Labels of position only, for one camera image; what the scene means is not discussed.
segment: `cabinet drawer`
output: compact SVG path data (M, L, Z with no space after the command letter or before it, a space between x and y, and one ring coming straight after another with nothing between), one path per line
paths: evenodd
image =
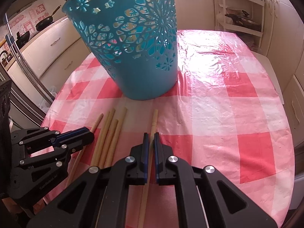
M304 91L293 76L283 93L284 109L290 126L294 146L304 141Z
M48 89L54 86L58 93L71 73L80 66L89 54L90 51L83 40L77 40L48 67L40 77L41 82Z
M51 63L79 38L80 35L73 24L65 18L39 36L22 54L40 77Z

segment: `bamboo chopstick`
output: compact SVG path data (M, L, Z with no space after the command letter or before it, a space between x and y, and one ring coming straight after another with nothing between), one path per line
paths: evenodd
M98 124L100 123L100 121L101 121L102 118L103 118L103 113L101 113L101 114L98 116L96 122L93 124L92 128L90 129L90 131L91 131L92 133L94 133L95 129L97 128L97 126L98 126ZM76 160L75 160L75 163L74 163L74 165L73 165L73 167L72 167L72 170L71 170L71 172L70 172L70 174L69 174L69 177L68 177L68 179L67 179L67 183L66 183L65 187L68 187L68 186L71 184L71 182L72 182L72 180L73 180L73 177L74 177L74 175L75 175L77 166L78 166L78 164L79 164L79 162L80 162L80 159L81 159L83 153L85 152L85 149L86 149L86 146L84 146L83 149L80 150L80 152L78 153L77 158L76 158Z
M99 162L99 158L100 158L100 155L101 155L101 152L102 152L103 144L105 142L105 138L107 136L109 126L111 124L114 113L115 113L114 108L112 108L110 110L110 112L108 113L107 119L106 119L106 121L104 123L104 127L102 129L102 133L99 135L100 138L98 137L90 166L98 166L98 162Z
M110 144L110 147L109 147L109 150L108 150L108 154L107 154L107 158L105 160L104 168L110 167L111 164L112 164L114 152L115 152L117 141L118 141L118 137L119 137L119 134L120 134L120 131L121 131L121 127L124 123L126 114L127 114L127 108L124 107L124 109L121 113L121 116L118 120L118 124L117 124L113 139L111 141L111 144Z
M153 140L154 140L154 134L156 133L157 117L158 117L158 110L154 110L153 118L152 118L151 133L150 133L150 144L149 144L148 179L147 179L147 183L144 185L144 187L142 189L137 228L143 228L143 223L145 221L146 206L147 206L148 191L149 191L149 182L150 182L150 176L151 176L152 158L153 158Z
M109 132L107 134L107 138L105 139L105 142L104 142L104 146L103 146L103 149L102 149L100 160L99 160L99 163L98 163L98 167L100 169L102 169L103 166L104 166L106 157L108 155L108 150L109 150L109 147L110 147L110 144L111 144L114 132L116 130L117 124L118 124L118 120L117 119L112 120L110 128L109 128Z

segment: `frying pan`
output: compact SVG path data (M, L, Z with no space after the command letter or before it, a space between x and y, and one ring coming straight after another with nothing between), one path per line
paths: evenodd
M16 44L19 49L21 49L28 41L29 41L30 33L27 31L26 33L20 36L20 33L17 32L17 40Z
M38 22L38 24L36 25L36 30L38 32L41 32L43 29L47 28L49 25L53 23L53 15L58 11L58 9L60 9L60 7L61 5L55 9L55 11L52 13L51 16L48 16L44 18L42 21Z

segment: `plastic tablecloth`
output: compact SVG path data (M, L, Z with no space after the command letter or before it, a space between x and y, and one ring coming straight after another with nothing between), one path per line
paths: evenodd
M283 106L266 71L233 33L184 30L177 36L178 81L170 91L148 101L128 99L90 54L64 84L43 126L60 132L91 128L100 113L115 107L118 117L127 107L115 163L142 143L158 109L157 131L174 155L196 167L215 166L281 226L292 195L294 151ZM75 177L89 167L100 126ZM158 186L154 172L144 227L177 228L174 187ZM46 202L65 184L52 190ZM128 228L137 227L141 192L142 186L130 187Z

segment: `white shelving unit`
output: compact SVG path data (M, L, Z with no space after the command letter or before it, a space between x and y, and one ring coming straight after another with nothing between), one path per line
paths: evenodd
M263 27L264 27L264 7L265 7L265 2L264 0L247 0L247 1L250 1L252 2L252 5L251 5L251 18L253 18L253 5L254 4L258 4L262 7L262 15L261 15L261 31L255 31L255 30L251 30L251 29L248 29L246 27L241 27L241 26L236 26L236 25L231 25L231 24L228 24L226 22L226 19L227 17L225 16L225 14L227 14L227 11L226 11L226 3L227 1L226 0L222 0L222 3L219 3L218 0L214 0L214 4L215 4L215 13L216 15L219 14L220 12L223 13L223 21L218 21L217 19L217 16L215 15L215 28L218 29L219 26L222 26L224 31L226 30L232 30L232 31L238 31L238 32L244 32L244 33L248 33L248 34L251 34L251 35L254 35L254 36L258 36L259 37L259 44L258 46L260 47L261 45L261 41L262 41L262 36L263 36Z

